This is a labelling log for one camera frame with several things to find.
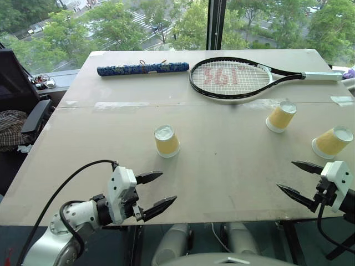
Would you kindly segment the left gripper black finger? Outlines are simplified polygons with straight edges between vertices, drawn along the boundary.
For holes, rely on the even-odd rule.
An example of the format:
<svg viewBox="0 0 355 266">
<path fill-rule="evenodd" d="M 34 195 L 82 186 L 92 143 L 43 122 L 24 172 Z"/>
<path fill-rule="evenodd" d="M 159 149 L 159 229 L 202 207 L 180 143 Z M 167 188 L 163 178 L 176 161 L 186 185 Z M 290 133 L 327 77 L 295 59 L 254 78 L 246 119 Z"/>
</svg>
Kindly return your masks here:
<svg viewBox="0 0 355 266">
<path fill-rule="evenodd" d="M 136 184 L 140 185 L 140 184 L 149 183 L 149 182 L 157 179 L 161 175 L 163 175 L 163 172 L 161 172 L 161 171 L 150 171 L 150 172 L 146 172 L 146 173 L 141 173 L 141 174 L 135 176 Z"/>
<path fill-rule="evenodd" d="M 177 196 L 171 196 L 163 198 L 162 200 L 153 204 L 153 206 L 143 212 L 143 221 L 149 221 L 154 217 L 163 213 L 169 206 L 171 206 L 174 201 L 177 199 Z"/>
</svg>

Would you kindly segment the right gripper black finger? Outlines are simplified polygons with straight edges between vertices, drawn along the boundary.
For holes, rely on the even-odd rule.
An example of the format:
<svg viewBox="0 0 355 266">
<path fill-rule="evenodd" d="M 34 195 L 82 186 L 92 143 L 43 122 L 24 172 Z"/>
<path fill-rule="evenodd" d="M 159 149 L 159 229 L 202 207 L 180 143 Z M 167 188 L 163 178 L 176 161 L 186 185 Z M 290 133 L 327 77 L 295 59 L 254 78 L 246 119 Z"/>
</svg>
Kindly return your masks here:
<svg viewBox="0 0 355 266">
<path fill-rule="evenodd" d="M 295 166 L 297 166 L 298 168 L 309 172 L 311 174 L 317 174 L 320 175 L 323 171 L 323 167 L 315 165 L 313 163 L 310 162 L 304 162 L 304 161 L 291 161 L 292 164 L 294 164 Z"/>
<path fill-rule="evenodd" d="M 288 187 L 288 186 L 285 186 L 285 185 L 282 185 L 280 183 L 277 183 L 276 185 L 289 198 L 291 198 L 292 200 L 294 200 L 294 201 L 300 203 L 301 205 L 307 207 L 313 213 L 316 212 L 318 206 L 320 205 L 320 201 L 318 199 L 316 199 L 316 200 L 309 199 L 309 198 L 301 195 L 295 189 L 293 189 L 291 187 Z"/>
</svg>

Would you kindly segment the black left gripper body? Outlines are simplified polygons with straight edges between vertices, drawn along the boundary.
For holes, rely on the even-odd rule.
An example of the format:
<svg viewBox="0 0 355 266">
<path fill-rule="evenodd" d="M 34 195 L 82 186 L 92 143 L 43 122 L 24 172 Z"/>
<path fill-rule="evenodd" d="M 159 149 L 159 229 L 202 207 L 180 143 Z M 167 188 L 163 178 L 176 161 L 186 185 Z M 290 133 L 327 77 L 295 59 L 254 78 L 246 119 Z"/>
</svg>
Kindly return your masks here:
<svg viewBox="0 0 355 266">
<path fill-rule="evenodd" d="M 143 209 L 138 205 L 138 200 L 138 193 L 136 189 L 134 189 L 124 203 L 124 213 L 126 218 L 135 217 L 137 221 L 143 219 Z"/>
</svg>

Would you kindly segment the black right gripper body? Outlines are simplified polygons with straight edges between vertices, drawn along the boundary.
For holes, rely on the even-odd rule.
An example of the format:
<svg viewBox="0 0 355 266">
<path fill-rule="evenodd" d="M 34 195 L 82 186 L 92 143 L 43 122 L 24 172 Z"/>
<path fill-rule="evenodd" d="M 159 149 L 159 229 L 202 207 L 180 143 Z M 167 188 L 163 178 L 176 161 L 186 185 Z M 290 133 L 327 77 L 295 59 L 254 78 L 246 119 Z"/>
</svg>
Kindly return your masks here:
<svg viewBox="0 0 355 266">
<path fill-rule="evenodd" d="M 318 207 L 323 200 L 325 200 L 326 206 L 332 206 L 336 198 L 336 185 L 326 179 L 321 177 L 319 183 L 316 186 L 316 194 L 314 195 L 314 206 Z"/>
</svg>

